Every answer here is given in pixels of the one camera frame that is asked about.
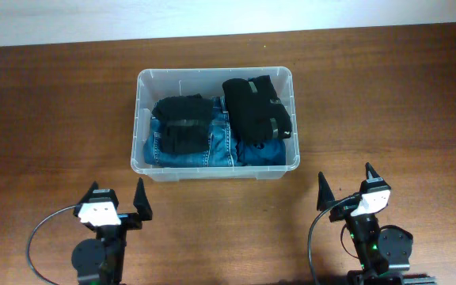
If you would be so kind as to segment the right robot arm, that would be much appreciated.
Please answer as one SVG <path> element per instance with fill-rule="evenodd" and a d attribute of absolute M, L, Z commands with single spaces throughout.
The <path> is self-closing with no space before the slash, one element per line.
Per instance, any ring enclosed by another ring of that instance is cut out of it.
<path fill-rule="evenodd" d="M 349 271 L 348 284 L 402 284 L 410 269 L 413 236 L 395 226 L 380 226 L 376 214 L 388 206 L 391 187 L 370 163 L 358 192 L 336 200 L 323 173 L 318 174 L 317 210 L 330 222 L 344 221 L 361 269 Z"/>

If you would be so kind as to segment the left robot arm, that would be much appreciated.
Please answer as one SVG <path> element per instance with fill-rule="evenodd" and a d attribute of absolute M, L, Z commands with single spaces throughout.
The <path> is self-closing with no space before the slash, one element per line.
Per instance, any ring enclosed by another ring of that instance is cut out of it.
<path fill-rule="evenodd" d="M 113 189 L 94 182 L 74 206 L 74 216 L 96 237 L 79 242 L 71 255 L 79 285 L 119 284 L 122 281 L 127 233 L 141 230 L 153 218 L 143 179 L 138 179 L 133 205 L 135 212 L 119 214 Z"/>

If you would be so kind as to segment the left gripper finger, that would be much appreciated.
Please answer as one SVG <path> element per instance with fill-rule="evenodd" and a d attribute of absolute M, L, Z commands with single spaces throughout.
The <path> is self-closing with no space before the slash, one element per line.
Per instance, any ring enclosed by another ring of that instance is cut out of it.
<path fill-rule="evenodd" d="M 153 211 L 151 209 L 149 200 L 146 196 L 143 179 L 139 178 L 135 190 L 133 205 L 137 210 L 139 218 L 142 221 L 150 221 L 153 218 Z"/>
<path fill-rule="evenodd" d="M 89 190 L 87 191 L 87 193 L 80 199 L 80 201 L 78 202 L 79 204 L 82 204 L 82 203 L 87 203 L 90 199 L 90 197 L 92 196 L 93 192 L 95 190 L 98 190 L 99 186 L 98 186 L 98 183 L 96 181 L 94 181 L 91 186 L 89 187 Z"/>

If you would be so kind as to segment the blue taped sweater bundle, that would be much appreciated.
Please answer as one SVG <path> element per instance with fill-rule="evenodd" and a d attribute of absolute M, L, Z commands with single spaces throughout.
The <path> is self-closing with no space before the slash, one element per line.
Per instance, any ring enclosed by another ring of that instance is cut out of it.
<path fill-rule="evenodd" d="M 286 147 L 281 139 L 271 139 L 256 144 L 240 141 L 237 159 L 247 166 L 273 166 L 286 164 Z"/>

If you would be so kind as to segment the small black taped cloth roll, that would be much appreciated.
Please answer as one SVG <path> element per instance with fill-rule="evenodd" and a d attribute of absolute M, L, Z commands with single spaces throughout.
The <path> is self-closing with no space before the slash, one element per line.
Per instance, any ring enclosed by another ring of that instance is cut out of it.
<path fill-rule="evenodd" d="M 213 100 L 199 94 L 166 97 L 158 101 L 152 115 L 160 123 L 161 151 L 195 154 L 208 150 L 213 108 Z"/>

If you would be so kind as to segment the dark blue jeans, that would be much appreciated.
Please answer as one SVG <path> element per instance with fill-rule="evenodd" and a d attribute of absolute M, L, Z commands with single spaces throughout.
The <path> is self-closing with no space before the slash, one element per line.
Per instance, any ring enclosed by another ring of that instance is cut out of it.
<path fill-rule="evenodd" d="M 167 154 L 162 152 L 159 121 L 150 118 L 149 136 L 143 147 L 144 162 L 148 165 L 172 168 L 231 167 L 238 165 L 238 141 L 230 126 L 230 117 L 224 99 L 213 100 L 213 119 L 209 127 L 209 149 L 195 154 Z"/>

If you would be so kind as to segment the large black taped cloth bundle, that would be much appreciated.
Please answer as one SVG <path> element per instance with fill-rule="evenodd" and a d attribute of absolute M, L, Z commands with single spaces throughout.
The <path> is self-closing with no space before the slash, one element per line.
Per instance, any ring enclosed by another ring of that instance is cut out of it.
<path fill-rule="evenodd" d="M 289 139 L 291 117 L 278 98 L 269 75 L 248 80 L 232 78 L 222 84 L 231 126 L 248 144 Z"/>

